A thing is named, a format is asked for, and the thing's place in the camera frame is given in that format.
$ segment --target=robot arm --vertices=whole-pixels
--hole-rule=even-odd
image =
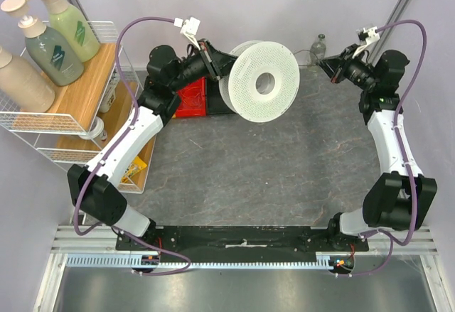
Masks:
[[[400,51],[387,50],[375,66],[365,63],[362,61],[365,47],[379,39],[376,27],[363,29],[359,39],[361,45],[351,45],[340,55],[318,63],[332,83],[348,79],[362,90],[359,110],[375,140],[381,170],[381,176],[366,195],[362,208],[338,216],[339,232],[359,235],[378,227],[393,230],[410,228],[410,179],[395,129],[400,131],[417,186],[417,230],[432,204],[437,185],[433,178],[423,176],[412,155],[403,127],[402,110],[397,116],[397,126],[394,126],[395,111],[400,102],[396,90],[409,61]]]
[[[405,66],[409,63],[408,59],[399,51],[387,50],[374,67],[362,61],[366,46],[378,40],[376,35],[375,28],[364,29],[359,33],[361,45],[351,45],[340,55],[325,58],[318,63],[332,83],[347,78],[362,90],[359,110],[373,135],[380,159],[382,175],[366,195],[363,207],[351,213],[336,215],[338,232],[344,235],[357,236],[360,232],[377,227],[406,230],[410,226],[410,180],[394,129],[401,131],[417,184],[416,229],[422,225],[437,191],[436,181],[423,176],[411,154],[403,129],[402,112],[398,116],[396,127],[393,123],[400,101],[396,90],[404,75]],[[144,145],[172,118],[181,102],[177,90],[201,77],[219,80],[229,75],[236,60],[235,56],[214,49],[207,40],[196,41],[190,38],[190,41],[192,45],[187,58],[178,58],[168,45],[160,45],[151,51],[147,65],[149,76],[138,99],[139,115],[134,126],[132,127],[132,113],[113,140],[86,167],[73,165],[68,171],[71,198],[75,205],[82,186],[97,167],[104,152],[118,143],[90,182],[80,207],[100,222],[116,226],[137,237],[153,239],[156,223],[129,207],[126,199],[116,189],[124,172]],[[132,130],[119,142],[126,129]]]
[[[137,237],[154,233],[156,223],[130,207],[117,190],[124,172],[144,145],[163,129],[176,112],[181,99],[177,90],[202,78],[219,80],[229,75],[237,57],[214,49],[209,41],[190,45],[187,58],[180,59],[169,45],[160,45],[150,52],[144,91],[141,93],[139,115],[134,126],[132,112],[114,138],[90,160],[85,167],[73,165],[68,171],[68,182],[73,205],[82,186],[106,150],[116,147],[96,172],[81,202],[81,210],[106,225],[118,227]],[[131,129],[123,138],[124,131]]]

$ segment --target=white wall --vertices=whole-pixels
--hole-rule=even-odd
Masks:
[[[405,102],[405,129],[412,153],[438,193],[426,224],[431,229],[455,289],[455,86],[453,15],[455,0],[413,0],[404,18],[421,21],[428,34],[427,54],[417,82]],[[387,48],[401,50],[411,60],[401,90],[418,61],[422,37],[414,26],[397,28]]]
[[[46,17],[39,0],[31,7]],[[0,26],[0,45],[20,53],[17,20],[0,12]],[[70,218],[68,182],[64,171],[1,127],[0,164],[0,310],[29,312],[57,225]]]
[[[356,42],[355,30],[384,23],[397,0],[80,0],[90,19],[114,21],[122,29],[142,16],[195,16],[199,38],[230,51],[252,40],[283,43],[291,50],[308,48],[319,33],[327,36],[328,55]],[[136,67],[145,67],[150,50],[171,44],[184,55],[187,42],[167,23],[141,23],[125,38]],[[299,61],[305,62],[305,55]]]

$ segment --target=pump bottle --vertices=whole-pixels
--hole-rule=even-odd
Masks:
[[[28,15],[28,0],[5,0],[1,10],[12,17],[21,17],[18,25],[26,37],[26,48],[31,58],[44,73],[59,86],[76,81],[84,65],[61,33]]]
[[[43,113],[55,99],[54,89],[33,66],[1,45],[0,90],[27,112]]]
[[[65,36],[82,62],[95,56],[100,43],[78,8],[67,0],[42,0],[49,12],[50,26]]]

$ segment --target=wooden shelf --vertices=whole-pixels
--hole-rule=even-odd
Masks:
[[[129,84],[133,92],[136,92],[137,84],[131,82]],[[112,103],[110,110],[107,113],[98,113],[98,116],[105,123],[107,132],[107,140],[105,145],[109,143],[112,137],[120,130],[120,127],[126,122],[131,110],[132,100],[129,96],[123,82],[119,82],[115,89],[115,101]],[[57,149],[67,150],[83,150],[83,151],[99,151],[100,148],[91,140],[81,139],[79,136],[61,136],[57,144]]]
[[[59,87],[43,74],[55,90],[55,101],[46,113],[69,114],[85,130],[88,131],[96,114],[105,86],[115,62],[115,44],[102,44],[94,58],[84,63],[84,73],[79,79],[68,86]],[[16,126],[27,124],[28,130],[43,131],[46,129],[64,133],[60,126],[61,117],[42,115],[30,117],[29,114],[19,115],[14,123]]]
[[[137,84],[130,82],[130,88],[136,92]],[[123,124],[128,119],[132,107],[132,100],[129,96],[126,87],[122,82],[119,82],[115,89],[115,101],[112,103],[110,110],[107,113],[98,113],[103,122],[105,123],[105,130],[107,132],[107,144],[112,137],[120,130]],[[147,172],[149,171],[151,154],[154,150],[155,138],[151,139],[139,152],[139,158],[147,164],[147,167],[136,175],[132,176],[131,180],[141,190],[144,189]],[[61,136],[57,144],[57,149],[70,149],[81,151],[99,151],[100,149],[91,140],[84,140],[78,136]]]

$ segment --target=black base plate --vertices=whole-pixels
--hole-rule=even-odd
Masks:
[[[357,237],[338,235],[328,238],[327,230],[310,227],[157,227],[153,237],[145,242],[186,255],[193,262],[314,262],[315,252],[368,251],[368,242]],[[266,247],[229,247],[245,242]],[[142,251],[138,245],[122,235],[117,238],[116,250]],[[162,254],[163,262],[181,259]]]

